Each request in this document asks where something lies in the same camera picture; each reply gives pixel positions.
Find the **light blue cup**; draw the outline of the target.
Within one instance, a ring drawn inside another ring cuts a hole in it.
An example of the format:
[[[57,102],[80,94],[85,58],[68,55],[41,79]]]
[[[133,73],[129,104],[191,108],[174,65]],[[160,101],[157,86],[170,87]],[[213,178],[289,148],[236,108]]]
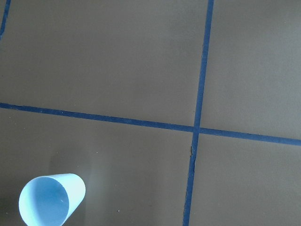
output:
[[[72,173],[40,176],[22,189],[18,207],[28,226],[62,226],[86,194],[83,179]]]

